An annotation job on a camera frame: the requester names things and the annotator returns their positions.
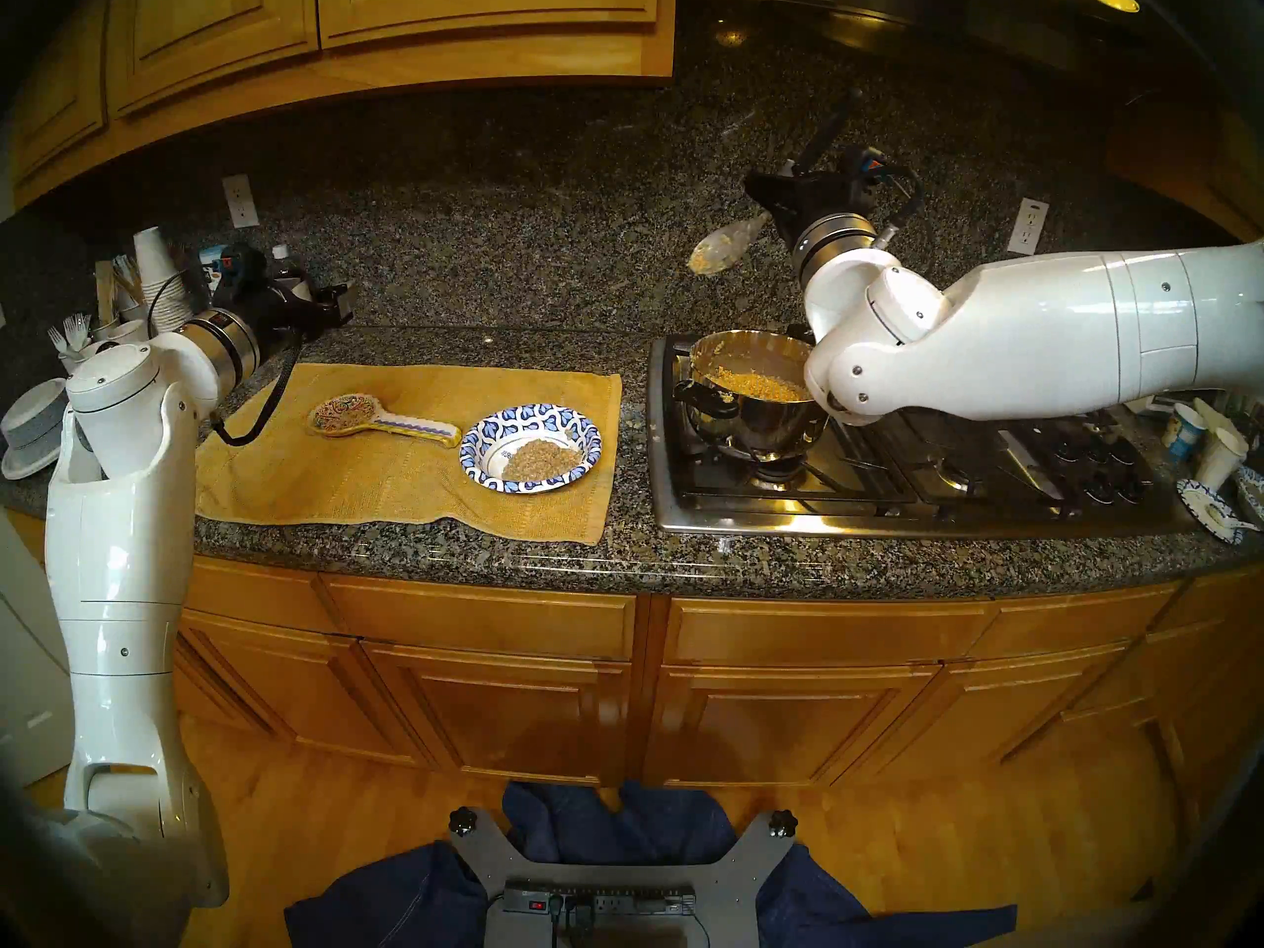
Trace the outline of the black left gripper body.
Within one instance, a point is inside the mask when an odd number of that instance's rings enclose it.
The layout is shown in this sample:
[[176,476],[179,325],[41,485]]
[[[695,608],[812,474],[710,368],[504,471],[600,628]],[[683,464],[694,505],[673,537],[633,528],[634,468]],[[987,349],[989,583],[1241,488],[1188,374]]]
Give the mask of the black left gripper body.
[[326,330],[321,306],[267,278],[241,282],[241,319],[258,349],[284,348],[295,337],[310,341]]

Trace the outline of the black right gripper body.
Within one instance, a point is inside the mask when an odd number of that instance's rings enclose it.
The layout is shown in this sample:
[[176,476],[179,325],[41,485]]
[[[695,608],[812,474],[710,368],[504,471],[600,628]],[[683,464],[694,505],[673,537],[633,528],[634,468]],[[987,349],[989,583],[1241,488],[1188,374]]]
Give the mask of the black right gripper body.
[[876,209],[873,190],[839,172],[781,176],[752,169],[743,178],[743,190],[771,214],[786,248],[795,246],[808,228],[824,217],[858,215],[868,220]]

